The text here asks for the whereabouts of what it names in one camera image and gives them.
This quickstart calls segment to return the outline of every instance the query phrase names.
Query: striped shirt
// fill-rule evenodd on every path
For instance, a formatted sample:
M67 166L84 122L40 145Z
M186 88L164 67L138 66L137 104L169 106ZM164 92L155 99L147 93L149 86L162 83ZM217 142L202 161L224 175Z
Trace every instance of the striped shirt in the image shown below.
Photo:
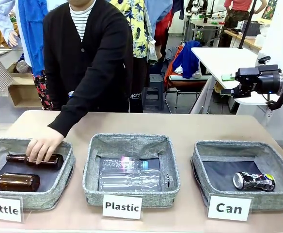
M89 6L89 8L84 10L84 11L73 11L73 9L69 6L70 7L70 15L73 19L73 22L75 24L75 27L77 29L77 32L80 36L81 41L83 41L85 27L87 25L87 20L88 20L88 17L91 13L91 10L92 10L95 2L96 2L96 0L94 0L93 4L91 6Z

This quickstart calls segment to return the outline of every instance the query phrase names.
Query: gray plastic stool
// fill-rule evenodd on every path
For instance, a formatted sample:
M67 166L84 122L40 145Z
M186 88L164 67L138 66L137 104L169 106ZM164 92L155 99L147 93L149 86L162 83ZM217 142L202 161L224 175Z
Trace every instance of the gray plastic stool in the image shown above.
M143 106L157 106L159 111L162 111L164 108L163 88L162 75L150 74L150 85L149 87L145 87L142 92ZM147 95L157 95L157 99L148 100Z

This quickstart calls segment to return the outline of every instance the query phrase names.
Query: red shirt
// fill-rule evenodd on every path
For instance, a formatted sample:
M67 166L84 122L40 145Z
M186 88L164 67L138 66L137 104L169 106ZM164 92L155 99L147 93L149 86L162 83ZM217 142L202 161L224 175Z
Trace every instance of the red shirt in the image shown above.
M252 4L252 0L225 0L223 6L231 6L231 2L233 2L232 9L237 11L248 11Z

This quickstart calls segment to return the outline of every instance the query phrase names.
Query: person in red shirt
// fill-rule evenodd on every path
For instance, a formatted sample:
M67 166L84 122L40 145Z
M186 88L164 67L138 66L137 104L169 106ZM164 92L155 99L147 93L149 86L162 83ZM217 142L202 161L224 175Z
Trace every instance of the person in red shirt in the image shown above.
M266 6L267 0L260 0L261 6L254 13L260 13ZM220 41L218 47L230 47L232 37L226 33L224 30L229 28L236 28L238 22L248 20L249 8L252 4L252 0L225 0L224 7L227 9L227 16L225 18L225 23L220 36Z

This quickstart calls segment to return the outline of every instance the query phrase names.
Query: yellow floral shirt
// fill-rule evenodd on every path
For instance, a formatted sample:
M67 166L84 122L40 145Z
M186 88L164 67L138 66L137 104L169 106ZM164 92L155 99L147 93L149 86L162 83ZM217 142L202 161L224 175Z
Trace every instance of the yellow floral shirt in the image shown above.
M117 7L131 21L133 34L133 55L137 58L147 56L148 40L144 28L144 0L106 0Z

